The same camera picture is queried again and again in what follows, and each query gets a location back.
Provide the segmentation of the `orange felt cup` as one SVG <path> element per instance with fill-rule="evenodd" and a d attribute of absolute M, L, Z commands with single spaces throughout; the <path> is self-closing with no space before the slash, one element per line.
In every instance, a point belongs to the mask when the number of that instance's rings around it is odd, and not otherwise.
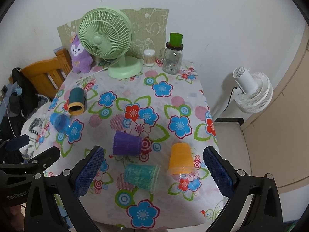
<path fill-rule="evenodd" d="M 190 145 L 184 142 L 172 145 L 168 172 L 177 175 L 190 174 L 195 171 Z"/>

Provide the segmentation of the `white printed t-shirt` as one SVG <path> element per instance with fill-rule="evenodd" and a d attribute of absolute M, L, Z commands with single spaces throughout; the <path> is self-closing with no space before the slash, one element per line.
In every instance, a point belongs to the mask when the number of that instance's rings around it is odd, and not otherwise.
<path fill-rule="evenodd" d="M 40 134 L 43 132 L 46 115 L 51 103 L 45 103 L 24 123 L 21 135 L 26 134 L 29 137 L 27 145 L 19 149 L 24 160 L 30 160 L 34 152 L 39 147 Z"/>

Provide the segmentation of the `wooden chair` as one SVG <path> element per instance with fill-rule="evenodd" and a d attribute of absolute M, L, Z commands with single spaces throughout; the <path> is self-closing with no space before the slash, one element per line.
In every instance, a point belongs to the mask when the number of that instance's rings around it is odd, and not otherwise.
<path fill-rule="evenodd" d="M 61 47 L 52 59 L 32 63 L 20 71 L 13 70 L 8 80 L 10 84 L 17 82 L 23 89 L 52 99 L 71 70 L 69 52 Z"/>

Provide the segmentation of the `white floor fan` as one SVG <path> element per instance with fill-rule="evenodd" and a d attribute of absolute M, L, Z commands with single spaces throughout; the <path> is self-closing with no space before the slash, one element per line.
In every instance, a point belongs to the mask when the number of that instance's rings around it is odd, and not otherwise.
<path fill-rule="evenodd" d="M 255 114 L 270 104 L 273 87 L 264 73 L 250 73 L 244 66 L 241 66 L 234 70 L 233 78 L 238 84 L 238 92 L 234 100 L 243 113 Z"/>

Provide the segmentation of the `cotton swab container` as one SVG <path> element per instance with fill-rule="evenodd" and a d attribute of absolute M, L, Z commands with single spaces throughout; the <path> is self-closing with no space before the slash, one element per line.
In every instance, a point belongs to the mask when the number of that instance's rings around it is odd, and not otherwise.
<path fill-rule="evenodd" d="M 153 66 L 155 64 L 155 50 L 154 49 L 145 49 L 143 51 L 143 60 L 145 66 Z"/>

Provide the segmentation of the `green desk fan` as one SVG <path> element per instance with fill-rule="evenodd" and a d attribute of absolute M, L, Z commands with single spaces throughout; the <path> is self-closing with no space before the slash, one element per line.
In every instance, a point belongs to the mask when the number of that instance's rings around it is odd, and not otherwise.
<path fill-rule="evenodd" d="M 132 23 L 120 10 L 90 10 L 80 21 L 78 37 L 88 53 L 110 62 L 107 73 L 112 78 L 130 78 L 143 69 L 139 59 L 126 56 L 133 40 Z"/>

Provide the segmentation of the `blue felt cup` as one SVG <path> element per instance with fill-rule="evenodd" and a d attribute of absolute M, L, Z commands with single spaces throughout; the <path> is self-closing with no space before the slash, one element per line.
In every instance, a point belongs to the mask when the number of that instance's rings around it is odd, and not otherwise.
<path fill-rule="evenodd" d="M 71 120 L 69 115 L 52 113 L 50 116 L 50 123 L 57 132 L 65 133 L 70 128 Z"/>

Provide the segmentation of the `dark clothes pile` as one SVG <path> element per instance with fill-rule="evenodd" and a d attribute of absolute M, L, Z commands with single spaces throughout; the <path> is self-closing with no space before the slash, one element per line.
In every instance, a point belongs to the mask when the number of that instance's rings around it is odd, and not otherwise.
<path fill-rule="evenodd" d="M 48 80 L 38 68 L 12 70 L 12 82 L 21 91 L 13 90 L 8 97 L 8 112 L 1 120 L 1 140 L 20 136 L 24 123 L 39 104 L 39 95 L 49 96 Z"/>

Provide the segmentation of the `purple plush toy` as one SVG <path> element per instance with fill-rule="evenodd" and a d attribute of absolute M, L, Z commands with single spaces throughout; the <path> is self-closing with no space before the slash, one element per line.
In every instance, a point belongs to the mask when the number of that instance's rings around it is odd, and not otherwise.
<path fill-rule="evenodd" d="M 93 58 L 80 43 L 78 35 L 72 37 L 70 53 L 73 72 L 89 73 Z"/>

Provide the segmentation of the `purple felt cup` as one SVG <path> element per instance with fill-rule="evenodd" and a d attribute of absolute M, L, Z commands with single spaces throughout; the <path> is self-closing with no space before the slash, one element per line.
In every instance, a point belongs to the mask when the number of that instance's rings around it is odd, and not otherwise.
<path fill-rule="evenodd" d="M 138 156 L 141 153 L 141 144 L 141 137 L 117 131 L 113 139 L 113 155 Z"/>

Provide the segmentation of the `dark teal yellow-rim cup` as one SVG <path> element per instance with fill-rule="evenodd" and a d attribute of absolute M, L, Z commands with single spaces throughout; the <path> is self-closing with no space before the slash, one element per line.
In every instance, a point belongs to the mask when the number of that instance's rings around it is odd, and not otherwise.
<path fill-rule="evenodd" d="M 70 91 L 68 112 L 72 116 L 81 115 L 85 110 L 85 94 L 80 87 L 75 87 Z"/>

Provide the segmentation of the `floral tablecloth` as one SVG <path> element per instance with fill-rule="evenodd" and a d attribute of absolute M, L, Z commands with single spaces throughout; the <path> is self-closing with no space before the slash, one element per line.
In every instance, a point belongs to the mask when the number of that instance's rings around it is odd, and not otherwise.
<path fill-rule="evenodd" d="M 84 90 L 85 110 L 72 116 L 69 95 L 75 87 Z M 52 113 L 69 115 L 65 133 L 51 125 Z M 141 137 L 140 155 L 113 155 L 117 131 Z M 171 147 L 180 142 L 191 147 L 193 173 L 168 172 Z M 45 171 L 49 177 L 73 168 L 95 145 L 104 149 L 105 158 L 81 197 L 92 220 L 128 228 L 180 228 L 211 222 L 223 209 L 223 197 L 203 160 L 204 148 L 218 144 L 192 62 L 183 61 L 176 75 L 165 73 L 156 62 L 123 80 L 111 78 L 103 64 L 88 74 L 71 72 L 51 102 L 34 156 L 59 148 L 60 159 Z M 161 166 L 153 194 L 124 181 L 129 164 Z"/>

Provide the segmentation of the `teal felt cup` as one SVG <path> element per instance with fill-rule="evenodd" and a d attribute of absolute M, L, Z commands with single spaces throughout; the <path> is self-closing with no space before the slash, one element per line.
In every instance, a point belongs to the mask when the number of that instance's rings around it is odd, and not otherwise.
<path fill-rule="evenodd" d="M 125 168 L 124 181 L 140 189 L 154 193 L 161 166 L 129 164 Z"/>

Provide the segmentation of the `cardboard sheet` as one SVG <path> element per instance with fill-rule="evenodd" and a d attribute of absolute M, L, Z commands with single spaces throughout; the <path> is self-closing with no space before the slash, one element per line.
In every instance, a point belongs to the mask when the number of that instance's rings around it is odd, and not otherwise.
<path fill-rule="evenodd" d="M 127 56 L 143 59 L 146 49 L 154 49 L 156 55 L 166 45 L 168 9 L 123 9 L 132 23 L 133 39 Z"/>

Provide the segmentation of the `green cup on jar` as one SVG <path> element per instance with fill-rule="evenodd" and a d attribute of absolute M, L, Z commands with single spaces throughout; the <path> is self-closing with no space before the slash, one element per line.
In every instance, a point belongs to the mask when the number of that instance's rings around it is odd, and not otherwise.
<path fill-rule="evenodd" d="M 177 32 L 172 32 L 170 34 L 170 41 L 169 44 L 172 47 L 181 47 L 183 40 L 183 35 Z"/>

